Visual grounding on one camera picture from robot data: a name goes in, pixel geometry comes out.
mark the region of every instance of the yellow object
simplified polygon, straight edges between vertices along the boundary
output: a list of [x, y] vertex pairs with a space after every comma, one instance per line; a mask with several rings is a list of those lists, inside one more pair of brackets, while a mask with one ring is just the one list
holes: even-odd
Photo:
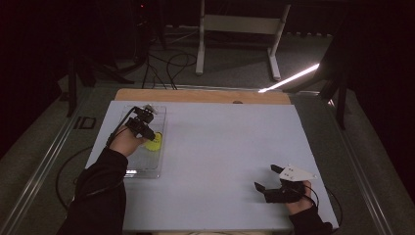
[[144, 146], [150, 151], [157, 151], [161, 146], [161, 133], [156, 132], [156, 137], [153, 141], [147, 141]]

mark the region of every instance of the metal leg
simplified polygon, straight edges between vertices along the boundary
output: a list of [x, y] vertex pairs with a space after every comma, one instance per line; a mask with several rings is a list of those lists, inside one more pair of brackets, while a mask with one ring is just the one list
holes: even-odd
[[268, 58], [269, 58], [269, 65], [271, 66], [272, 70], [272, 77], [275, 80], [281, 79], [281, 74], [278, 69], [277, 59], [275, 58], [275, 53], [277, 51], [278, 43], [280, 43], [281, 35], [283, 34], [285, 22], [290, 11], [291, 5], [285, 5], [283, 15], [280, 18], [280, 22], [278, 23], [277, 32], [275, 33], [275, 41], [272, 48], [268, 48]]
[[199, 26], [199, 51], [196, 62], [196, 74], [202, 75], [204, 73], [205, 62], [205, 0], [201, 0], [201, 24]]

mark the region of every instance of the light strip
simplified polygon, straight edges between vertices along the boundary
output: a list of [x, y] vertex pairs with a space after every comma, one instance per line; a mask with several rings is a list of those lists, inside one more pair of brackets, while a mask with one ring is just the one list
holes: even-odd
[[313, 66], [313, 67], [310, 67], [310, 68], [308, 68], [308, 69], [306, 69], [306, 70], [303, 70], [303, 71], [301, 71], [301, 72], [299, 72], [299, 73], [297, 73], [297, 74], [295, 74], [295, 75], [293, 75], [293, 76], [291, 76], [291, 77], [289, 77], [289, 78], [287, 78], [287, 79], [284, 79], [283, 81], [281, 81], [281, 82], [278, 82], [277, 84], [275, 84], [275, 85], [273, 85], [273, 86], [270, 86], [270, 87], [268, 87], [268, 88], [262, 88], [262, 89], [260, 89], [258, 92], [259, 93], [264, 93], [264, 92], [266, 92], [266, 91], [269, 91], [269, 90], [272, 90], [272, 89], [275, 89], [275, 88], [277, 88], [277, 87], [280, 87], [280, 86], [282, 86], [282, 85], [284, 85], [284, 84], [287, 84], [287, 83], [289, 83], [290, 81], [293, 81], [293, 80], [295, 80], [295, 79], [297, 79], [297, 78], [299, 78], [299, 77], [301, 77], [301, 76], [303, 76], [303, 75], [306, 75], [307, 73], [309, 73], [309, 72], [311, 72], [311, 71], [315, 71], [315, 70], [317, 70], [317, 68], [318, 68], [318, 66], [319, 66], [320, 64], [317, 64], [317, 65], [315, 65], [315, 66]]

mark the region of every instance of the black sleeve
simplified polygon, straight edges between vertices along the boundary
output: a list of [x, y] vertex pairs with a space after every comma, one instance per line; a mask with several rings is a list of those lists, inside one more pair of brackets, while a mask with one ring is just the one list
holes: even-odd
[[318, 209], [310, 209], [289, 216], [294, 225], [296, 235], [326, 235], [331, 234], [333, 226], [330, 222], [323, 222], [318, 215]]
[[97, 162], [82, 171], [58, 235], [122, 234], [127, 165], [124, 155], [106, 148]]

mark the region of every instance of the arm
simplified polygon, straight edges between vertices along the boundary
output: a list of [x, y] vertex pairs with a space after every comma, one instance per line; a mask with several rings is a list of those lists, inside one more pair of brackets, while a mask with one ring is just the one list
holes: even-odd
[[[305, 196], [311, 197], [311, 183], [303, 182]], [[294, 225], [296, 235], [326, 235], [331, 234], [333, 226], [330, 222], [323, 222], [318, 215], [318, 209], [306, 197], [296, 203], [286, 204], [290, 212], [289, 219]]]
[[122, 234], [126, 156], [145, 141], [144, 138], [135, 138], [125, 126], [120, 128], [110, 148], [105, 148], [97, 162], [79, 175], [74, 200], [59, 235]]

